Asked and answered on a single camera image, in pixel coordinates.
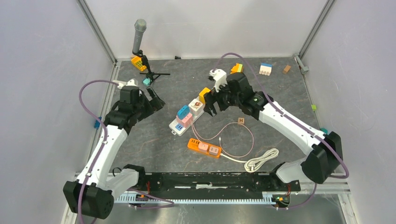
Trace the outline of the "white cube socket adapter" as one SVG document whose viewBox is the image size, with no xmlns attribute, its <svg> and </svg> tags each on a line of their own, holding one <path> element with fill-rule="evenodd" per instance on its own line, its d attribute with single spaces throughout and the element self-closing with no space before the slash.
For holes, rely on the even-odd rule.
<svg viewBox="0 0 396 224">
<path fill-rule="evenodd" d="M 193 116 L 198 116 L 203 111 L 204 104 L 195 98 L 188 104 L 188 107 Z"/>
</svg>

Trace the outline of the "white multicolour power strip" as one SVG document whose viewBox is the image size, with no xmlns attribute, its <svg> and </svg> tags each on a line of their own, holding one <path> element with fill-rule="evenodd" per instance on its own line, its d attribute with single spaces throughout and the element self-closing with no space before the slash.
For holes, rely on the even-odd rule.
<svg viewBox="0 0 396 224">
<path fill-rule="evenodd" d="M 183 105 L 176 113 L 175 119 L 169 124 L 171 133 L 182 136 L 204 113 L 204 106 L 205 104 L 199 100 L 199 97 Z"/>
</svg>

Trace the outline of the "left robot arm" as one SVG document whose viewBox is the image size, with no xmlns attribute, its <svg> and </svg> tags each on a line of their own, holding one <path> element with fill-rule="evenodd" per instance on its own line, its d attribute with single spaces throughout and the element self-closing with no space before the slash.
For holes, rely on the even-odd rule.
<svg viewBox="0 0 396 224">
<path fill-rule="evenodd" d="M 114 201 L 130 187 L 143 189 L 147 184 L 144 167 L 127 164 L 111 180 L 107 176 L 116 154 L 139 121 L 162 109 L 165 102 L 153 88 L 146 88 L 151 99 L 137 86 L 124 86 L 120 99 L 105 116 L 103 132 L 86 167 L 75 181 L 67 181 L 63 192 L 69 208 L 79 218 L 106 219 Z"/>
</svg>

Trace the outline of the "blue socket adapter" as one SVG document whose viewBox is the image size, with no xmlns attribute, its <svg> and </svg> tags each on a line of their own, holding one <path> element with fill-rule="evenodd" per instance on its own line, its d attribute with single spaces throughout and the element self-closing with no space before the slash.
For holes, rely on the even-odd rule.
<svg viewBox="0 0 396 224">
<path fill-rule="evenodd" d="M 190 108 L 188 105 L 184 105 L 178 112 L 177 117 L 179 119 L 184 119 L 190 113 Z"/>
</svg>

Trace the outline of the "dusty pink usb adapter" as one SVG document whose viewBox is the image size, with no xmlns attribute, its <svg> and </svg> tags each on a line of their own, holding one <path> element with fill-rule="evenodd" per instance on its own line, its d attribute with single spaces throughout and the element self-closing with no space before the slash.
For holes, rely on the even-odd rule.
<svg viewBox="0 0 396 224">
<path fill-rule="evenodd" d="M 208 150 L 208 153 L 209 153 L 210 155 L 217 156 L 217 155 L 219 154 L 219 148 L 218 148 L 218 147 L 213 147 L 213 146 L 211 146 L 211 147 L 209 148 L 209 150 Z"/>
</svg>

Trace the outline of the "small pink charger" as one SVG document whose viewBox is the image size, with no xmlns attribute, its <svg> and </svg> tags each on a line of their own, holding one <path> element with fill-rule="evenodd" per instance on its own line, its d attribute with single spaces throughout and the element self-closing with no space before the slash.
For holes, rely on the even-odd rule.
<svg viewBox="0 0 396 224">
<path fill-rule="evenodd" d="M 204 142 L 200 142 L 198 145 L 198 149 L 200 152 L 204 152 L 206 153 L 208 151 L 209 145 L 207 143 Z"/>
</svg>

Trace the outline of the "yellow cube socket adapter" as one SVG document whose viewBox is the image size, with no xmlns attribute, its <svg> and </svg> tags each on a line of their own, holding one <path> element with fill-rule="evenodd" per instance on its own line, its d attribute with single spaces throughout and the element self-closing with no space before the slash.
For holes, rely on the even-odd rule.
<svg viewBox="0 0 396 224">
<path fill-rule="evenodd" d="M 205 102 L 205 94 L 209 93 L 211 90 L 205 87 L 198 95 L 198 99 L 202 104 L 206 104 Z"/>
</svg>

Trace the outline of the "large pink cube adapter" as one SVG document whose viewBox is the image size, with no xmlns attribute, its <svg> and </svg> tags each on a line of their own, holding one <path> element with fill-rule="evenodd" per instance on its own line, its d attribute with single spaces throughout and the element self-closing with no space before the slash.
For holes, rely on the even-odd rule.
<svg viewBox="0 0 396 224">
<path fill-rule="evenodd" d="M 189 125 L 193 122 L 193 115 L 191 113 L 189 113 L 184 119 L 179 119 L 176 116 L 176 120 L 177 120 L 178 124 L 180 124 L 182 127 L 188 128 Z"/>
</svg>

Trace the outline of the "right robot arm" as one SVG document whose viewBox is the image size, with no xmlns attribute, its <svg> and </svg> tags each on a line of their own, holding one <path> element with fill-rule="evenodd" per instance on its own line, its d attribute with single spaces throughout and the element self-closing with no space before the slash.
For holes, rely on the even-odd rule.
<svg viewBox="0 0 396 224">
<path fill-rule="evenodd" d="M 228 75 L 217 69 L 209 73 L 214 87 L 204 94 L 204 111 L 215 116 L 214 104 L 220 111 L 235 106 L 254 119 L 271 126 L 291 140 L 305 157 L 294 162 L 277 166 L 270 177 L 270 185 L 275 190 L 284 189 L 289 182 L 308 178 L 316 184 L 323 184 L 342 163 L 341 137 L 317 130 L 297 119 L 283 109 L 271 96 L 262 91 L 254 91 L 244 73 Z"/>
</svg>

